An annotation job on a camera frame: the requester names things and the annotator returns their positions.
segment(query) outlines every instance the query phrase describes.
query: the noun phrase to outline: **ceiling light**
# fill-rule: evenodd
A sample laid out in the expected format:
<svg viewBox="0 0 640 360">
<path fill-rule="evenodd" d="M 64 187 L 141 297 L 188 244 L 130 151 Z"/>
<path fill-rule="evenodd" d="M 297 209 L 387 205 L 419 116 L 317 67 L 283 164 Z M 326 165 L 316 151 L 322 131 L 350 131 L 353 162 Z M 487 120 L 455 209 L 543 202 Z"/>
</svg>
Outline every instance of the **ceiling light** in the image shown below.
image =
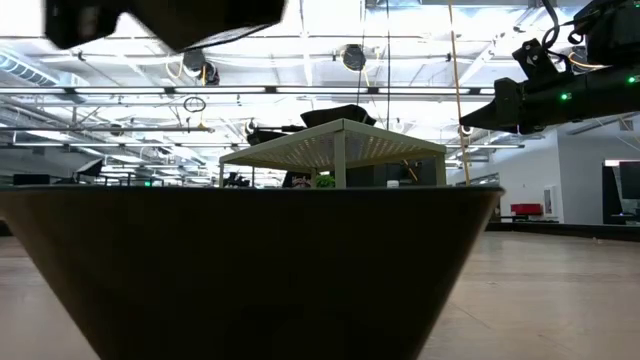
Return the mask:
<svg viewBox="0 0 640 360">
<path fill-rule="evenodd" d="M 79 87 L 74 89 L 78 94 L 164 94 L 159 87 Z"/>
<path fill-rule="evenodd" d="M 276 88 L 276 91 L 282 94 L 357 94 L 366 93 L 366 87 L 282 87 Z"/>
<path fill-rule="evenodd" d="M 635 162 L 635 161 L 638 161 L 638 160 L 605 160 L 604 161 L 604 166 L 615 167 L 615 166 L 620 166 L 621 162 L 629 162 L 629 161 Z"/>
<path fill-rule="evenodd" d="M 455 88 L 419 88 L 419 87 L 396 87 L 396 88 L 380 88 L 381 94 L 402 94 L 402 95 L 455 95 Z M 469 93 L 469 89 L 460 89 L 461 95 Z"/>
<path fill-rule="evenodd" d="M 67 141 L 72 139 L 70 136 L 64 135 L 57 131 L 27 131 L 27 134 L 57 141 Z"/>
<path fill-rule="evenodd" d="M 143 163 L 144 160 L 137 158 L 135 156 L 129 156 L 129 155 L 109 155 L 110 157 L 118 160 L 118 161 L 122 161 L 122 162 L 128 162 L 128 163 Z"/>
<path fill-rule="evenodd" d="M 165 143 L 122 143 L 126 147 L 174 147 L 176 144 Z"/>
<path fill-rule="evenodd" d="M 14 143 L 13 146 L 26 146 L 26 147 L 62 147 L 64 144 L 60 143 Z"/>
<path fill-rule="evenodd" d="M 161 173 L 165 175 L 181 175 L 182 173 L 178 170 L 160 170 Z"/>
<path fill-rule="evenodd" d="M 174 90 L 178 94 L 260 94 L 265 92 L 265 89 L 262 86 L 177 87 L 174 88 Z"/>
<path fill-rule="evenodd" d="M 105 173 L 134 173 L 136 172 L 136 169 L 128 169 L 128 168 L 111 168 L 108 166 L 105 166 L 102 168 L 101 173 L 105 174 Z"/>
<path fill-rule="evenodd" d="M 445 146 L 447 148 L 449 148 L 449 149 L 460 149 L 460 145 L 459 144 L 447 144 Z M 511 145 L 511 144 L 475 145 L 475 144 L 471 144 L 471 145 L 465 145 L 465 147 L 467 147 L 467 148 L 476 148 L 476 149 L 521 149 L 521 148 L 524 148 L 524 145 L 522 145 L 522 144 L 517 144 L 517 145 Z"/>
<path fill-rule="evenodd" d="M 73 143 L 69 144 L 69 146 L 73 147 L 118 147 L 120 144 L 114 143 Z"/>
<path fill-rule="evenodd" d="M 104 156 L 103 153 L 101 153 L 99 151 L 95 151 L 93 149 L 83 148 L 83 147 L 80 147 L 79 149 L 84 151 L 84 152 L 86 152 L 87 154 L 96 155 L 96 156 Z"/>
<path fill-rule="evenodd" d="M 64 94 L 63 88 L 46 87 L 22 87 L 22 88 L 0 88 L 0 94 Z"/>
</svg>

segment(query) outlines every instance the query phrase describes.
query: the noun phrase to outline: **hanging cable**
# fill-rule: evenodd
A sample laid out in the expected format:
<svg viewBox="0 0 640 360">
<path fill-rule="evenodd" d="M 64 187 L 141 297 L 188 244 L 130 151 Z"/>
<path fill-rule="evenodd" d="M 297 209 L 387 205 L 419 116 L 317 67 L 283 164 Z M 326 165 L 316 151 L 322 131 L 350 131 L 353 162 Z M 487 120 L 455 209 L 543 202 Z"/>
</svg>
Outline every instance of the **hanging cable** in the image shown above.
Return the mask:
<svg viewBox="0 0 640 360">
<path fill-rule="evenodd" d="M 576 61 L 573 59 L 573 56 L 575 56 L 576 53 L 575 52 L 571 52 L 571 54 L 569 54 L 569 61 L 571 61 L 572 64 L 574 65 L 578 65 L 580 67 L 583 68 L 587 68 L 587 69 L 602 69 L 603 67 L 605 67 L 604 65 L 591 65 L 591 64 L 585 64 L 585 63 L 581 63 L 579 61 Z"/>
<path fill-rule="evenodd" d="M 458 104 L 458 135 L 460 136 L 460 152 L 462 153 L 462 164 L 464 166 L 464 179 L 467 186 L 471 185 L 469 178 L 469 162 L 467 161 L 467 150 L 464 146 L 464 136 L 462 136 L 462 106 L 460 104 L 460 78 L 458 77 L 458 55 L 456 54 L 456 34 L 453 28 L 453 0 L 449 0 L 449 21 L 451 23 L 451 47 L 453 52 L 453 74 L 456 80 L 456 102 Z"/>
<path fill-rule="evenodd" d="M 360 45 L 360 50 L 362 51 L 363 57 L 364 57 L 364 39 L 365 39 L 365 33 L 367 31 L 366 21 L 367 21 L 367 10 L 363 8 L 362 9 L 362 41 Z M 356 95 L 356 106 L 360 105 L 360 88 L 361 87 L 362 87 L 362 71 L 358 72 L 358 94 Z"/>
<path fill-rule="evenodd" d="M 391 118 L 391 16 L 389 15 L 389 1 L 387 0 L 387 131 Z"/>
</svg>

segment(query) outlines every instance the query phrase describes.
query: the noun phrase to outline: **table leg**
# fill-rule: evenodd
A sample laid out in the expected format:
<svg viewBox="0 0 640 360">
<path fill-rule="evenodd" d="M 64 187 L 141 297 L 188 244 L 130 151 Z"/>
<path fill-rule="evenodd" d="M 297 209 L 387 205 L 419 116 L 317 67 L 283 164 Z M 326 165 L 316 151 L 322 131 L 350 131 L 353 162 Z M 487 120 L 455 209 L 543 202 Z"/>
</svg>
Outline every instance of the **table leg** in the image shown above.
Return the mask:
<svg viewBox="0 0 640 360">
<path fill-rule="evenodd" d="M 345 152 L 345 132 L 337 131 L 333 135 L 333 162 L 336 172 L 336 189 L 347 188 L 347 162 Z"/>
</svg>

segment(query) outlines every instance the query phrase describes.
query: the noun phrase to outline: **table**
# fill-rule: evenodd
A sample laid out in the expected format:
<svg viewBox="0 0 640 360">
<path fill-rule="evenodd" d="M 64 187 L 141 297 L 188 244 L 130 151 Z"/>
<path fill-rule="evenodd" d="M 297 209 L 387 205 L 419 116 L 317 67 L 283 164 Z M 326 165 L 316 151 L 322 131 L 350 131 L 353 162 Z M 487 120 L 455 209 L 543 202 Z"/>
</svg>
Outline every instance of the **table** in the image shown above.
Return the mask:
<svg viewBox="0 0 640 360">
<path fill-rule="evenodd" d="M 445 154 L 443 145 L 340 119 L 221 157 L 218 183 L 224 165 L 233 164 L 310 173 L 311 187 L 319 172 L 335 170 L 336 188 L 344 189 L 346 169 L 433 156 L 444 186 Z"/>
</svg>

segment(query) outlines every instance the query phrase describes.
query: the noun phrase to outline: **pipe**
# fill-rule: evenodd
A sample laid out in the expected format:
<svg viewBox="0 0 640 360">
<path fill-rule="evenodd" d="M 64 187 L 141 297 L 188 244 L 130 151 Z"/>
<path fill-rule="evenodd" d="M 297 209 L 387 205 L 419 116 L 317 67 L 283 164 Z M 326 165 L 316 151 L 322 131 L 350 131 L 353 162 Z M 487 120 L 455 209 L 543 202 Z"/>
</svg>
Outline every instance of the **pipe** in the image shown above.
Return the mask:
<svg viewBox="0 0 640 360">
<path fill-rule="evenodd" d="M 0 127 L 0 132 L 13 131 L 55 131 L 55 132 L 210 132 L 210 129 L 201 128 L 82 128 L 82 127 Z"/>
</svg>

